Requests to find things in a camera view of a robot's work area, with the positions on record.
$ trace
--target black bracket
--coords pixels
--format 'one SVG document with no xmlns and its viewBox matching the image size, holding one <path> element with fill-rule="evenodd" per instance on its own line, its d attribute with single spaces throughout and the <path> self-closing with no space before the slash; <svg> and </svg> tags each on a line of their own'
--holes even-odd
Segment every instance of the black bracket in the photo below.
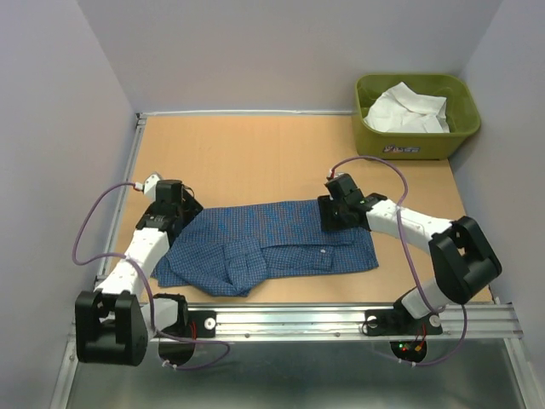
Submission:
<svg viewBox="0 0 545 409">
<path fill-rule="evenodd" d="M 154 298 L 168 298 L 178 302 L 178 320 L 175 324 L 165 328 L 163 332 L 182 338 L 214 338 L 215 326 L 207 328 L 207 320 L 216 320 L 217 313 L 212 310 L 189 311 L 186 298 L 173 294 L 157 294 Z M 183 365 L 188 362 L 195 352 L 194 343 L 175 343 L 169 340 L 161 342 L 158 347 L 159 357 L 173 365 Z"/>
<path fill-rule="evenodd" d="M 426 334 L 441 335 L 443 333 L 442 326 L 433 326 L 430 323 L 430 317 L 433 315 L 429 314 L 415 320 L 404 309 L 368 309 L 365 311 L 366 321 L 362 324 L 362 332 L 368 337 L 415 337 L 416 334 L 422 334 L 424 326 Z"/>
<path fill-rule="evenodd" d="M 345 173 L 325 183 L 330 196 L 318 197 L 322 231 L 334 232 L 345 228 L 370 230 L 367 212 L 387 197 L 372 193 L 364 197 L 352 177 Z"/>
<path fill-rule="evenodd" d="M 76 350 L 81 362 L 137 366 L 147 348 L 146 323 L 136 296 L 82 291 L 76 299 Z M 115 318 L 107 317 L 113 313 Z"/>
<path fill-rule="evenodd" d="M 155 201 L 136 224 L 136 229 L 156 228 L 166 232 L 172 245 L 181 230 L 203 210 L 203 206 L 181 181 L 158 181 L 155 187 Z"/>
</svg>

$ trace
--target green plastic bin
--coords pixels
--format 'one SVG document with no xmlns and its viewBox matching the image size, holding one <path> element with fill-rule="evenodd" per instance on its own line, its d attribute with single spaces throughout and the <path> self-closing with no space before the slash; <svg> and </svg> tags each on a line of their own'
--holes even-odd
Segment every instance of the green plastic bin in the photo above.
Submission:
<svg viewBox="0 0 545 409">
<path fill-rule="evenodd" d="M 406 134 L 373 130 L 364 121 L 369 108 L 387 89 L 404 82 L 417 94 L 445 96 L 449 134 Z M 448 158 L 480 126 L 467 85 L 446 74 L 370 74 L 356 83 L 353 132 L 360 155 L 384 159 Z"/>
</svg>

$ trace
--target metal frame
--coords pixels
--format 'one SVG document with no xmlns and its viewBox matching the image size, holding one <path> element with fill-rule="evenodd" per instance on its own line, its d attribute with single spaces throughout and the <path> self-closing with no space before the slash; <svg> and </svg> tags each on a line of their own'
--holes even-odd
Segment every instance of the metal frame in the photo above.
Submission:
<svg viewBox="0 0 545 409">
<path fill-rule="evenodd" d="M 292 111 L 292 110 L 215 110 L 148 112 L 139 114 L 135 139 L 129 155 L 129 162 L 123 179 L 127 181 L 133 173 L 141 139 L 149 117 L 181 115 L 350 115 L 352 111 Z M 125 191 L 118 197 L 116 212 L 110 227 L 105 251 L 111 251 L 116 244 L 118 229 L 123 217 Z M 99 266 L 97 280 L 105 277 L 110 262 L 105 260 Z M 287 341 L 378 341 L 393 340 L 393 337 L 367 337 L 362 334 L 365 311 L 370 308 L 391 308 L 383 303 L 347 304 L 190 304 L 191 310 L 213 309 L 216 317 L 216 339 L 228 342 L 287 342 Z M 521 339 L 522 329 L 514 308 L 510 304 L 470 303 L 468 308 L 467 338 L 502 338 L 523 396 L 526 407 L 545 408 L 545 399 L 539 382 L 527 360 L 525 346 Z M 462 332 L 463 318 L 459 306 L 448 307 L 440 314 L 444 334 L 429 336 L 428 339 L 455 339 Z M 68 337 L 66 352 L 55 385 L 51 409 L 65 408 L 77 369 L 75 333 Z"/>
<path fill-rule="evenodd" d="M 399 336 L 368 337 L 363 323 L 369 309 L 390 309 L 385 303 L 189 304 L 189 310 L 216 312 L 215 340 L 243 342 L 399 341 Z M 470 303 L 467 339 L 518 339 L 523 336 L 512 305 Z M 458 339 L 462 334 L 462 307 L 453 305 L 439 315 L 443 334 L 432 340 Z M 152 341 L 166 341 L 155 338 Z"/>
</svg>

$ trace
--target cable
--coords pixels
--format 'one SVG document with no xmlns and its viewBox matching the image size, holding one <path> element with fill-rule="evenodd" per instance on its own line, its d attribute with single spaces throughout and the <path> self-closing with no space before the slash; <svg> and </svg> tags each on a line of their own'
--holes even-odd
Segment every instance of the cable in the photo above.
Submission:
<svg viewBox="0 0 545 409">
<path fill-rule="evenodd" d="M 142 281 L 142 283 L 144 285 L 144 288 L 146 290 L 147 298 L 149 300 L 149 305 L 150 305 L 150 322 L 151 322 L 152 329 L 156 334 L 158 334 L 161 337 L 165 337 L 165 338 L 168 338 L 168 339 L 171 339 L 171 340 L 174 340 L 174 341 L 178 341 L 180 343 L 192 343 L 194 345 L 214 344 L 214 345 L 223 345 L 223 346 L 226 347 L 226 350 L 222 355 L 220 355 L 215 360 L 212 360 L 211 362 L 207 362 L 205 364 L 196 365 L 196 366 L 176 366 L 176 365 L 171 365 L 169 362 L 166 362 L 166 363 L 163 363 L 163 364 L 166 364 L 166 366 L 170 366 L 170 367 L 172 367 L 173 369 L 175 369 L 177 371 L 194 371 L 194 370 L 204 369 L 204 368 L 208 368 L 210 366 L 215 365 L 218 361 L 225 358 L 229 354 L 229 352 L 231 351 L 231 346 L 229 345 L 229 343 L 225 343 L 223 341 L 214 341 L 214 340 L 204 341 L 204 340 L 199 340 L 199 339 L 175 337 L 173 335 L 167 334 L 166 332 L 160 331 L 155 326 L 155 304 L 154 304 L 154 301 L 153 301 L 152 288 L 150 286 L 149 281 L 147 280 L 146 275 L 144 274 L 141 267 L 138 265 L 138 263 L 135 260 L 133 260 L 131 258 L 128 258 L 127 256 L 125 256 L 122 253 L 117 253 L 117 252 L 100 253 L 100 254 L 97 254 L 96 256 L 92 256 L 89 260 L 85 260 L 85 261 L 79 261 L 77 259 L 77 247 L 79 246 L 79 241 L 82 238 L 83 231 L 85 230 L 85 228 L 87 226 L 87 223 L 89 222 L 89 219 L 91 218 L 91 216 L 95 212 L 96 207 L 99 205 L 101 200 L 103 200 L 103 198 L 107 194 L 109 194 L 109 192 L 111 192 L 111 191 L 113 191 L 113 190 L 115 190 L 115 189 L 117 189 L 119 187 L 123 187 L 123 186 L 131 186 L 134 189 L 136 189 L 136 184 L 133 183 L 132 181 L 124 181 L 124 182 L 121 182 L 121 183 L 117 183 L 117 184 L 109 187 L 107 190 L 105 190 L 104 193 L 102 193 L 98 197 L 98 199 L 93 203 L 93 205 L 91 206 L 91 209 L 89 210 L 89 213 L 83 219 L 83 223 L 82 223 L 81 227 L 79 228 L 79 231 L 77 232 L 76 239 L 74 240 L 74 246 L 72 247 L 72 261 L 74 262 L 74 264 L 76 264 L 78 266 L 85 266 L 85 265 L 87 265 L 87 264 L 89 264 L 89 263 L 91 263 L 91 262 L 93 262 L 95 260 L 99 260 L 101 258 L 108 258 L 108 257 L 121 258 L 122 260 L 125 260 L 126 262 L 128 262 L 135 269 L 136 273 L 138 274 L 138 277 Z"/>
<path fill-rule="evenodd" d="M 399 168 L 396 165 L 391 164 L 390 162 L 387 162 L 384 159 L 380 159 L 380 158 L 377 158 L 377 157 L 374 157 L 374 156 L 367 156 L 367 155 L 354 156 L 354 157 L 346 158 L 346 159 L 342 160 L 341 162 L 339 162 L 338 164 L 336 164 L 335 166 L 333 166 L 331 168 L 330 178 L 335 177 L 335 171 L 339 166 L 341 166 L 342 164 L 345 164 L 347 162 L 352 162 L 353 160 L 356 160 L 356 159 L 369 159 L 369 160 L 374 160 L 376 162 L 380 162 L 381 164 L 385 164 L 388 168 L 392 169 L 395 173 L 397 173 L 399 175 L 399 178 L 403 182 L 403 194 L 401 195 L 401 197 L 398 200 L 398 203 L 396 204 L 397 205 L 396 218 L 397 218 L 397 222 L 398 222 L 399 240 L 401 241 L 401 245 L 403 246 L 403 252 L 405 254 L 405 257 L 407 258 L 407 262 L 409 263 L 410 273 L 412 274 L 412 278 L 415 281 L 416 288 L 418 289 L 418 293 L 420 294 L 420 297 L 422 298 L 422 301 L 426 305 L 427 309 L 429 309 L 434 314 L 438 314 L 439 312 L 436 311 L 435 308 L 433 308 L 431 306 L 430 302 L 428 301 L 428 299 L 426 297 L 426 294 L 424 293 L 424 289 L 422 288 L 422 283 L 420 282 L 420 279 L 418 278 L 418 273 L 416 272 L 415 263 L 413 263 L 412 257 L 410 256 L 410 253 L 409 253 L 409 246 L 407 245 L 407 238 L 405 236 L 403 221 L 401 219 L 401 205 L 403 204 L 405 198 L 407 197 L 407 194 L 409 193 L 409 184 L 407 183 L 407 179 L 405 178 L 404 174 L 401 172 L 401 170 L 399 170 Z M 396 360 L 396 361 L 398 361 L 400 363 L 405 362 L 405 363 L 407 363 L 407 364 L 409 364 L 411 366 L 433 366 L 433 365 L 437 365 L 437 364 L 440 364 L 442 362 L 445 362 L 453 354 L 458 352 L 458 350 L 462 346 L 464 340 L 466 339 L 466 335 L 468 333 L 468 311 L 466 310 L 466 307 L 464 305 L 461 305 L 461 306 L 462 306 L 462 312 L 463 312 L 462 335 L 460 336 L 460 340 L 458 341 L 456 346 L 448 354 L 446 354 L 445 356 L 443 356 L 441 358 L 438 358 L 436 360 L 429 361 L 429 362 L 417 363 L 417 362 L 409 362 L 407 360 L 398 360 L 396 358 L 393 358 L 390 355 L 383 354 L 383 353 L 380 353 L 380 352 L 377 352 L 377 354 L 383 355 L 383 356 L 389 358 L 390 360 Z"/>
</svg>

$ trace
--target white towel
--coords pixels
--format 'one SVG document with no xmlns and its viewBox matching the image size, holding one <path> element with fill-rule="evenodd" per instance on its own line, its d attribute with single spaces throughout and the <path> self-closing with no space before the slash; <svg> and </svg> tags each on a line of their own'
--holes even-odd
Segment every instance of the white towel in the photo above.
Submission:
<svg viewBox="0 0 545 409">
<path fill-rule="evenodd" d="M 374 130 L 404 133 L 447 133 L 446 98 L 418 95 L 405 83 L 382 93 L 364 121 Z"/>
</svg>

